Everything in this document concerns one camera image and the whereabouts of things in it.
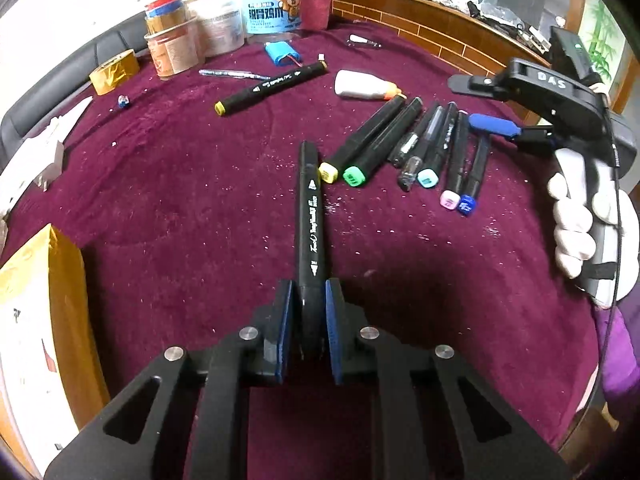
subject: wooden shelf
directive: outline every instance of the wooden shelf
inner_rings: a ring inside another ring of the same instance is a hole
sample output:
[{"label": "wooden shelf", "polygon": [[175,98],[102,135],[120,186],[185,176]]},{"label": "wooden shelf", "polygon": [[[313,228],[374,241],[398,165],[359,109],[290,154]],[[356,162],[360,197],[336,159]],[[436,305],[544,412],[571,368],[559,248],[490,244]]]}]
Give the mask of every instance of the wooden shelf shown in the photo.
[{"label": "wooden shelf", "polygon": [[[428,0],[333,0],[332,12],[350,20],[379,23],[398,36],[469,75],[492,76],[513,57],[549,64],[508,36],[466,14]],[[525,124],[539,120],[511,104]]]}]

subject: yellow marker cap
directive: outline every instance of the yellow marker cap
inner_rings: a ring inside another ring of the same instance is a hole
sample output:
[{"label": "yellow marker cap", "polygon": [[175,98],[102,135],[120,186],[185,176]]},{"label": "yellow marker cap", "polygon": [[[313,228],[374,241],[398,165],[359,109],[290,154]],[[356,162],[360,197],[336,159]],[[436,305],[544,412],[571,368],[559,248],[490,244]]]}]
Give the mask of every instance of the yellow marker cap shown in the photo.
[{"label": "yellow marker cap", "polygon": [[318,171],[322,180],[324,180],[327,184],[333,184],[336,180],[338,180],[338,170],[336,170],[331,164],[323,162],[322,164],[320,164]]}]

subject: white glove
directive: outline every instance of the white glove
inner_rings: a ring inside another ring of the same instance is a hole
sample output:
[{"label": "white glove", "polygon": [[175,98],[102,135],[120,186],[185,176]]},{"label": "white glove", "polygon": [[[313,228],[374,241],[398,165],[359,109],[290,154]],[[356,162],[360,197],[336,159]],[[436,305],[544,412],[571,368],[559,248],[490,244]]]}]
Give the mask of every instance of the white glove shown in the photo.
[{"label": "white glove", "polygon": [[[565,275],[573,279],[580,275],[583,261],[589,260],[596,250],[596,243],[588,234],[593,217],[581,202],[568,198],[568,186],[562,174],[556,173],[549,180],[547,190],[549,195],[557,200],[554,206],[554,218],[557,224],[554,231],[557,245],[556,264]],[[613,225],[618,223],[616,193],[613,187],[596,193],[591,207],[602,221]],[[620,214],[622,218],[622,258],[618,300],[624,298],[638,280],[640,244],[638,215],[631,199],[622,190],[620,190]],[[608,297],[593,298],[593,301],[596,306],[609,308],[612,298],[613,285],[608,290]]]}]

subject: metal screw head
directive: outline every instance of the metal screw head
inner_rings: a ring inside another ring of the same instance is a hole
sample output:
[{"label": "metal screw head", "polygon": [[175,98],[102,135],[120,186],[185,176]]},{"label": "metal screw head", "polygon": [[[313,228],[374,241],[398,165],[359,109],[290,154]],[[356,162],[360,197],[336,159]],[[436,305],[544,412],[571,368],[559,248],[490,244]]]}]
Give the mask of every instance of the metal screw head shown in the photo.
[{"label": "metal screw head", "polygon": [[251,341],[258,337],[258,329],[255,326],[245,326],[238,332],[240,339]]},{"label": "metal screw head", "polygon": [[380,336],[380,330],[374,326],[365,326],[360,329],[360,337],[363,339],[377,339]]},{"label": "metal screw head", "polygon": [[436,346],[436,355],[440,359],[451,359],[453,357],[453,354],[455,354],[455,352],[449,345]]},{"label": "metal screw head", "polygon": [[184,350],[179,346],[171,346],[164,351],[164,358],[167,361],[177,361],[184,355]]}]

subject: purple cloth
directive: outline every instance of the purple cloth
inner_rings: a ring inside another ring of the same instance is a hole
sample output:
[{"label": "purple cloth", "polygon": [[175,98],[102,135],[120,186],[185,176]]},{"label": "purple cloth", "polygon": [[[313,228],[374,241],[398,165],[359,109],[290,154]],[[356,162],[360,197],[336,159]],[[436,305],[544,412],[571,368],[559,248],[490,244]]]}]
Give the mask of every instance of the purple cloth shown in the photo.
[{"label": "purple cloth", "polygon": [[[384,48],[356,50],[349,34]],[[146,64],[94,99],[66,142],[62,176],[14,209],[3,262],[48,222],[82,249],[112,394],[168,346],[204,348],[238,330],[278,279],[293,277],[300,141],[330,155],[381,105],[337,97],[338,70],[394,81],[425,106],[456,100],[514,118],[505,105],[453,95],[451,66],[380,26],[342,23],[293,46],[306,62],[324,53],[331,74],[225,118],[213,104],[250,82],[197,69],[163,82]],[[259,45],[207,67],[282,72]],[[129,108],[118,109],[117,94]],[[543,167],[497,141],[469,218],[439,205],[440,188],[400,191],[389,165],[363,188],[324,193],[330,275],[346,299],[405,343],[452,345],[553,443],[597,343],[589,301],[553,262]],[[252,392],[251,478],[369,477],[369,404],[357,388],[331,386],[328,362],[322,370],[311,385]]]},{"label": "purple cloth", "polygon": [[[594,314],[598,344],[602,348],[609,325],[609,310]],[[602,384],[611,415],[627,422],[640,402],[640,367],[634,349],[640,348],[640,287],[637,285],[620,301],[605,355]]]}]

